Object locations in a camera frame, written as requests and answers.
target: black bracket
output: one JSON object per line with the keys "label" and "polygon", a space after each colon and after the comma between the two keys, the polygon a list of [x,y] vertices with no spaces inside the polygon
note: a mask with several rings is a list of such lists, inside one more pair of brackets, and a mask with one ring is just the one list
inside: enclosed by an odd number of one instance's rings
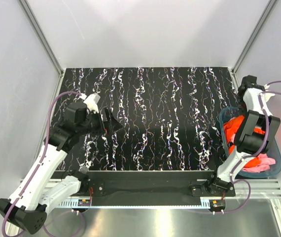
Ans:
{"label": "black bracket", "polygon": [[264,86],[258,85],[257,84],[257,77],[248,75],[246,77],[243,77],[241,85],[238,88],[238,93],[237,93],[237,102],[239,104],[239,109],[242,112],[242,114],[247,112],[246,104],[244,102],[244,94],[247,89],[249,88],[256,88],[260,89],[262,91],[265,91]]}
{"label": "black bracket", "polygon": [[[271,141],[274,139],[280,123],[280,118],[269,116],[268,140],[261,153],[266,153],[269,150]],[[266,130],[265,116],[256,111],[249,110],[235,136],[234,144],[238,152],[253,154],[259,150],[263,143],[264,135],[254,132],[256,126],[261,127],[263,131]]]}
{"label": "black bracket", "polygon": [[[0,214],[3,217],[5,217],[10,206],[10,199],[0,199]],[[40,204],[34,211],[26,211],[24,206],[20,208],[14,206],[9,215],[8,222],[23,230],[28,231],[31,235],[33,235],[38,232],[44,225],[47,217],[45,209],[46,205]]]}
{"label": "black bracket", "polygon": [[236,195],[234,185],[217,178],[216,171],[207,181],[199,184],[190,184],[190,189],[194,197],[221,197],[223,194],[228,197],[234,197]]}
{"label": "black bracket", "polygon": [[95,179],[90,182],[90,185],[93,189],[94,197],[102,197],[105,191],[105,182],[101,179]]}
{"label": "black bracket", "polygon": [[111,135],[123,128],[109,108],[105,108],[107,121],[102,121],[100,113],[87,111],[87,105],[83,102],[73,102],[67,106],[63,118],[50,131],[49,144],[57,147],[57,151],[68,153],[82,135]]}

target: white cable clip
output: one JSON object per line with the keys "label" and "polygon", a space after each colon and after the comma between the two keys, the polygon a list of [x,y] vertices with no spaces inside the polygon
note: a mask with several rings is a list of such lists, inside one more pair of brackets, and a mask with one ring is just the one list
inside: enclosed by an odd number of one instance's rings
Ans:
{"label": "white cable clip", "polygon": [[272,97],[272,96],[275,96],[275,94],[274,93],[270,93],[269,92],[269,85],[264,85],[264,89],[265,89],[265,91],[267,92],[267,93],[264,93],[264,100],[266,101],[266,102],[268,102],[269,101],[269,99]]}
{"label": "white cable clip", "polygon": [[79,98],[85,100],[87,99],[87,96],[84,93],[81,93],[81,96]]}

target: clothing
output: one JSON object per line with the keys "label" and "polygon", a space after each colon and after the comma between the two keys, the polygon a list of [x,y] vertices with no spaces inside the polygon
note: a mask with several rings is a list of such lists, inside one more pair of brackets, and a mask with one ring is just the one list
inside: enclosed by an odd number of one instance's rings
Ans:
{"label": "clothing", "polygon": [[[234,143],[235,134],[238,131],[240,125],[242,124],[244,118],[245,117],[243,115],[240,115],[236,118],[232,118],[231,120],[229,120],[227,123],[224,124],[224,131],[225,131],[227,144],[229,142]],[[254,132],[259,133],[259,134],[265,134],[265,131],[263,131],[262,129],[257,128],[257,127],[254,128]],[[235,145],[232,145],[229,147],[229,154],[231,154],[233,152],[234,148],[235,148]],[[259,165],[260,163],[261,163],[260,159],[258,157],[255,157],[254,159],[252,159],[245,165],[245,168],[255,167],[255,166]]]}
{"label": "clothing", "polygon": [[[236,118],[232,118],[227,123],[224,124],[224,131],[227,140],[227,144],[231,144],[229,146],[229,154],[231,154],[235,148],[234,140],[236,136],[236,132],[238,131],[240,125],[244,120],[244,116],[238,116]],[[259,134],[265,134],[260,128],[255,128],[254,132]],[[275,164],[276,161],[273,158],[269,158],[266,154],[259,154],[257,157],[249,161],[243,168],[243,171],[251,172],[251,173],[260,173],[262,171],[270,169],[271,164]]]}
{"label": "clothing", "polygon": [[270,169],[270,165],[276,163],[275,159],[269,158],[267,154],[260,154],[258,155],[258,157],[261,161],[259,165],[251,168],[243,168],[243,171],[251,172],[251,173],[259,173]]}

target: black and white marble surface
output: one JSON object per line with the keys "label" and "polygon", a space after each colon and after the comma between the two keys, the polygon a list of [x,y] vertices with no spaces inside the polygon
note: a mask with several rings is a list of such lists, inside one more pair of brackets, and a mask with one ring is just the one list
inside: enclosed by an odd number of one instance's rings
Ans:
{"label": "black and white marble surface", "polygon": [[[98,93],[124,129],[83,136],[58,170],[208,170],[225,158],[218,114],[236,105],[227,68],[67,69],[69,90]],[[77,99],[58,101],[52,125]]]}

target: cable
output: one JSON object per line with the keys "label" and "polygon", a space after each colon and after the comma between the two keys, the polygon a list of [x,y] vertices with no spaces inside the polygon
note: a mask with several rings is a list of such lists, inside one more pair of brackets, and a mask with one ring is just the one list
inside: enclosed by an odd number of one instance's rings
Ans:
{"label": "cable", "polygon": [[221,197],[221,200],[224,200],[224,199],[225,199],[225,195],[226,195],[226,193],[223,192],[223,196]]}
{"label": "cable", "polygon": [[[79,212],[79,211],[77,211],[77,214],[80,214],[80,217],[81,217],[80,227],[79,227],[79,229],[77,230],[77,232],[76,232],[75,234],[73,234],[71,237],[76,237],[76,236],[81,232],[81,230],[83,229],[84,224],[85,224],[85,217],[83,216],[83,214],[82,214],[81,212]],[[49,233],[49,231],[47,230],[47,228],[46,228],[45,225],[43,225],[43,229],[44,229],[45,233],[46,233],[48,236],[50,236],[50,237],[55,237],[54,235],[52,235],[51,233]]]}
{"label": "cable", "polygon": [[[88,208],[87,210],[89,210],[89,209],[90,209],[90,206],[91,206],[91,200],[92,200],[92,194],[93,194],[93,188],[92,188],[92,187],[89,188],[89,193],[90,193],[90,205],[89,205],[89,208]],[[66,211],[66,212],[64,212],[64,213],[62,213],[62,214],[60,214],[60,215],[58,215],[55,219],[58,219],[59,217],[65,215],[66,213],[69,213],[69,212],[72,212],[72,213],[73,213],[73,210]],[[81,224],[80,224],[80,227],[79,227],[78,231],[77,231],[74,235],[72,235],[71,237],[75,237],[77,234],[79,234],[80,231],[81,231],[82,228],[83,228],[83,225],[84,225],[84,220],[85,220],[85,218],[84,218],[83,213],[82,213],[82,212],[79,212],[79,211],[77,211],[77,213],[80,214],[80,217],[81,217]],[[43,229],[44,229],[45,233],[46,233],[47,235],[49,235],[50,237],[55,237],[55,236],[52,235],[51,233],[49,233],[49,231],[47,230],[46,227],[49,226],[50,224],[52,224],[53,222],[54,222],[54,221],[51,221],[51,222],[49,222],[47,225],[43,225]]]}
{"label": "cable", "polygon": [[[266,86],[270,86],[270,85],[272,85],[272,84],[274,84],[274,83],[281,83],[281,80],[277,80],[277,81],[270,82],[270,83],[266,84]],[[248,192],[248,195],[247,195],[247,198],[246,198],[245,202],[244,202],[241,206],[237,207],[236,209],[229,210],[229,211],[225,211],[225,212],[222,211],[222,212],[213,212],[213,213],[207,212],[207,213],[204,213],[204,212],[197,212],[197,211],[189,210],[190,212],[194,212],[194,213],[198,213],[198,214],[224,214],[224,213],[233,213],[233,212],[236,212],[236,211],[241,210],[241,209],[248,203],[248,201],[249,201],[249,199],[250,199],[250,196],[251,196],[251,185],[250,185],[250,183],[249,183],[246,179],[239,179],[239,180],[237,180],[237,181],[234,182],[234,181],[233,181],[233,173],[234,173],[234,171],[237,169],[237,167],[241,164],[241,162],[243,162],[243,160],[244,160],[245,158],[250,158],[250,157],[256,157],[256,156],[258,156],[258,155],[262,152],[262,150],[265,148],[265,146],[266,146],[266,142],[267,142],[268,136],[269,136],[269,116],[268,116],[266,110],[263,108],[262,95],[263,95],[263,94],[267,94],[267,93],[273,93],[273,94],[281,95],[281,92],[277,92],[277,91],[262,91],[262,92],[259,94],[259,96],[258,96],[258,97],[259,97],[259,103],[260,103],[262,112],[263,112],[263,114],[264,114],[264,117],[265,117],[265,124],[266,124],[266,125],[265,125],[265,126],[266,126],[266,129],[265,129],[265,134],[264,134],[264,138],[263,138],[262,145],[261,145],[261,147],[258,149],[258,151],[257,151],[256,153],[254,153],[254,154],[252,154],[252,155],[244,156],[244,157],[242,158],[242,160],[240,160],[240,161],[234,166],[234,168],[232,169],[232,171],[230,172],[230,181],[231,181],[232,184],[236,184],[236,183],[239,183],[239,182],[243,181],[243,182],[245,182],[245,183],[248,185],[249,192]]]}
{"label": "cable", "polygon": [[[45,158],[45,155],[46,155],[46,151],[47,151],[47,148],[48,148],[48,139],[49,139],[49,134],[50,134],[50,121],[51,121],[51,114],[52,114],[52,111],[53,111],[53,108],[54,108],[54,105],[55,103],[57,102],[57,100],[59,98],[61,98],[62,96],[64,95],[69,95],[69,94],[75,94],[75,95],[81,95],[80,93],[78,92],[74,92],[74,91],[66,91],[66,92],[63,92],[61,94],[59,94],[52,102],[49,110],[48,110],[48,115],[47,115],[47,123],[46,123],[46,138],[45,138],[45,145],[44,145],[44,151],[43,151],[43,154],[42,154],[42,157],[39,161],[39,163],[42,163],[44,158]],[[22,188],[21,192],[19,193],[19,196],[18,198],[16,198],[16,200],[11,204],[10,208],[8,209],[4,219],[3,219],[3,222],[2,222],[2,226],[1,226],[1,232],[2,232],[2,235],[4,237],[19,237],[21,236],[25,231],[22,231],[21,233],[15,235],[15,236],[8,236],[6,234],[6,223],[7,223],[7,220],[9,218],[9,215],[11,214],[11,211],[12,209],[14,208],[14,206],[17,204],[17,202],[19,201],[19,199],[21,198],[21,196],[23,195],[24,191],[27,189],[28,185],[30,184],[30,182],[32,181],[33,177],[35,176],[36,172],[38,171],[40,165],[38,164],[36,166],[36,168],[34,169],[34,171],[32,172],[31,176],[29,177],[28,181],[26,182],[25,186]]]}

